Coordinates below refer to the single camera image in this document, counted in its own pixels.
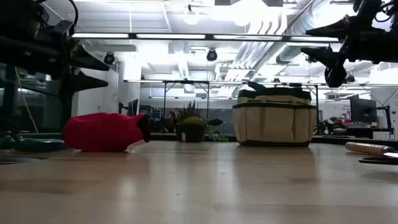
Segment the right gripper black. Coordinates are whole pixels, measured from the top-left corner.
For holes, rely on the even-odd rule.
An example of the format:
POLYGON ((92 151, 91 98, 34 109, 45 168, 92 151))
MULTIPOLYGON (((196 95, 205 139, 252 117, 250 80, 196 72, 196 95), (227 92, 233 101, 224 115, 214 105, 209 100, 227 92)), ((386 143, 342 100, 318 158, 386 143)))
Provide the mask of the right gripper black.
POLYGON ((337 38, 341 42, 338 52, 334 52, 331 47, 301 48, 302 53, 326 66, 325 79, 329 87, 343 84, 346 60, 354 62, 369 53, 371 42, 377 34, 372 23, 381 4, 382 0, 355 0, 355 16, 345 16, 335 23, 305 32, 312 37, 337 38))

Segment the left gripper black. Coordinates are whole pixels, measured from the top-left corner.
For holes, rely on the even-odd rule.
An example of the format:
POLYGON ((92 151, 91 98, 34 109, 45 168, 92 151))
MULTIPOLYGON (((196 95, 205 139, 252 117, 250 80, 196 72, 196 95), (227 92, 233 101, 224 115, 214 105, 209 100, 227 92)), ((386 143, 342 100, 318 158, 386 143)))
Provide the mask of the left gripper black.
POLYGON ((90 77, 76 68, 109 71, 109 66, 89 54, 70 37, 74 33, 71 21, 55 26, 41 25, 36 37, 6 28, 0 30, 0 62, 23 68, 30 74, 48 74, 59 81, 58 97, 63 105, 62 124, 71 116, 75 92, 107 87, 108 82, 90 77))

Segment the red gardening glove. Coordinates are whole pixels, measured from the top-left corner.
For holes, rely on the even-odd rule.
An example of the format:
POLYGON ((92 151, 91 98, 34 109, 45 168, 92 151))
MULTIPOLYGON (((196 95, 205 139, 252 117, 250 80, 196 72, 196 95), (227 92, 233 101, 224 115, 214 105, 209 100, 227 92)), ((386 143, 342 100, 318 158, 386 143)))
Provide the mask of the red gardening glove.
POLYGON ((63 127, 63 140, 83 152, 124 152, 132 144, 150 141, 150 121, 143 114, 74 116, 63 127))

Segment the green handled pruning shears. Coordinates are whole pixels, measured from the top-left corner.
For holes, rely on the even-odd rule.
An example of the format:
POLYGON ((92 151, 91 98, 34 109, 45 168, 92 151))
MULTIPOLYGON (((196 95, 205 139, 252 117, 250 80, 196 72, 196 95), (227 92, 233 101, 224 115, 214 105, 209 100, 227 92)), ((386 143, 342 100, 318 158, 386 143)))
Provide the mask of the green handled pruning shears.
POLYGON ((68 149, 68 146, 59 139, 25 138, 16 142, 14 149, 19 152, 56 152, 68 149))

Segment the beige green gardening bag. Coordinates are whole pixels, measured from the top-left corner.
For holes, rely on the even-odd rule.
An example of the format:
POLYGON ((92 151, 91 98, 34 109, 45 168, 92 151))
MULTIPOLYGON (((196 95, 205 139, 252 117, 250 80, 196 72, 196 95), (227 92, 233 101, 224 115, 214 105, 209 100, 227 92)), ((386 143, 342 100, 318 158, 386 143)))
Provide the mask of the beige green gardening bag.
POLYGON ((233 106, 234 133, 243 146, 307 147, 317 124, 317 107, 301 87, 265 87, 249 82, 233 106))

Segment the narrow trowel wooden handle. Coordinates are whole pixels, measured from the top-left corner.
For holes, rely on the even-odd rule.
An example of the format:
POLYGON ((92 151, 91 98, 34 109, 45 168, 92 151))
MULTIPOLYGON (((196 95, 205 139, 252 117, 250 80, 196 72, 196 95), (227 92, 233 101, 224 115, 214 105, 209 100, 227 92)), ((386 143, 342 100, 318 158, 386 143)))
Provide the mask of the narrow trowel wooden handle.
POLYGON ((372 156, 387 156, 398 158, 398 151, 390 146, 367 144, 359 142, 347 142, 345 148, 351 152, 372 156))

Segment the wide trowel wooden handle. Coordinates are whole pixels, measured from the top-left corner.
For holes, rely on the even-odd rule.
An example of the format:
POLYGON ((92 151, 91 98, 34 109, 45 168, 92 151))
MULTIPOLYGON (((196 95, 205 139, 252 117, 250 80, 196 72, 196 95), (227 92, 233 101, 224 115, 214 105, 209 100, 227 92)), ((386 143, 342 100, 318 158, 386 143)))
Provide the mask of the wide trowel wooden handle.
POLYGON ((46 157, 29 157, 29 156, 0 156, 0 166, 10 164, 23 164, 30 162, 39 162, 46 160, 46 157))

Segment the small black monitor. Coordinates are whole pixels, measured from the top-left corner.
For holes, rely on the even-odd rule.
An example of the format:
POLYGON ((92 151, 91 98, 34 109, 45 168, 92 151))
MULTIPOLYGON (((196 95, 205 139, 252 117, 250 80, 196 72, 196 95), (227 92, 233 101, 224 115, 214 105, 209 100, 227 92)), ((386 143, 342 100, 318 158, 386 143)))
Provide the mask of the small black monitor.
POLYGON ((132 100, 130 101, 127 106, 124 106, 123 103, 118 103, 118 113, 121 114, 123 110, 126 110, 127 116, 136 116, 137 115, 137 107, 138 107, 139 100, 132 100))

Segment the large black monitor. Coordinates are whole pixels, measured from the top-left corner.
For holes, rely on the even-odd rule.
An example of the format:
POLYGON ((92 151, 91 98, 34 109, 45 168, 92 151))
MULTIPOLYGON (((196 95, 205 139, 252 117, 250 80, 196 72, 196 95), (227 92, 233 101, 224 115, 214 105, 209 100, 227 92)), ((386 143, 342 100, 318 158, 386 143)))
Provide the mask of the large black monitor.
POLYGON ((353 122, 375 123, 377 121, 377 104, 374 100, 351 97, 349 99, 351 120, 353 122))

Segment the overhead light bar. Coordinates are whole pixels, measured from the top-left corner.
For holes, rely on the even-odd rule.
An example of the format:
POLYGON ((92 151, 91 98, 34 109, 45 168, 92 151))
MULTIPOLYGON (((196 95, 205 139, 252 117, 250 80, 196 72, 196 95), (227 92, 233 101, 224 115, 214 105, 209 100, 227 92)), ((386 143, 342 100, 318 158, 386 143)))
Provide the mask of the overhead light bar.
POLYGON ((188 33, 86 33, 72 35, 75 39, 109 40, 199 40, 242 42, 293 42, 328 44, 338 43, 337 38, 312 37, 307 35, 252 35, 252 34, 188 34, 188 33))

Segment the potted succulent plant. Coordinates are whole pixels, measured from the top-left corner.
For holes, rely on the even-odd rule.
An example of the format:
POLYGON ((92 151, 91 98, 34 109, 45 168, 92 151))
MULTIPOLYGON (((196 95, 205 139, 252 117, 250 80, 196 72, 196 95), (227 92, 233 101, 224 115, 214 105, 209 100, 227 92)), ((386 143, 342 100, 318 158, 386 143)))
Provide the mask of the potted succulent plant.
POLYGON ((213 128, 223 123, 222 120, 205 119, 195 101, 178 109, 175 132, 180 142, 228 142, 227 137, 216 134, 213 128))

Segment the silver ventilation duct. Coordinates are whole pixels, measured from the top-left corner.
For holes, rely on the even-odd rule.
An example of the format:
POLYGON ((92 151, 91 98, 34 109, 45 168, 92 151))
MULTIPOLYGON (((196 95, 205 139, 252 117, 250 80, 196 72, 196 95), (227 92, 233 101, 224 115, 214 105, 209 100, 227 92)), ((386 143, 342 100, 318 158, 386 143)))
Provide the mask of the silver ventilation duct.
MULTIPOLYGON (((315 17, 331 0, 310 0, 308 4, 291 20, 278 16, 274 22, 278 26, 273 34, 304 35, 313 29, 315 17)), ((266 64, 288 65, 301 54, 300 47, 285 42, 243 42, 232 66, 238 68, 260 69, 266 64)))

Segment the black metal table frame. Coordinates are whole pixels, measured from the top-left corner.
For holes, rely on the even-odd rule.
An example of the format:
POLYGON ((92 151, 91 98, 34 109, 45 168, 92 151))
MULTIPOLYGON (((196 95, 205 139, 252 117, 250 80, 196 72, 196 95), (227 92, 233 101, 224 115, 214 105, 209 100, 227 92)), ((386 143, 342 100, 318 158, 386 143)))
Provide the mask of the black metal table frame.
MULTIPOLYGON (((20 138, 40 138, 40 139, 63 139, 61 133, 20 133, 17 134, 20 138)), ((172 134, 161 134, 161 133, 153 133, 151 135, 151 141, 177 141, 177 135, 172 134)), ((390 147, 398 147, 398 140, 379 140, 379 139, 361 139, 361 138, 329 138, 325 136, 315 135, 311 143, 321 143, 321 144, 336 144, 336 145, 344 145, 347 142, 359 142, 366 144, 378 144, 385 145, 390 147)))

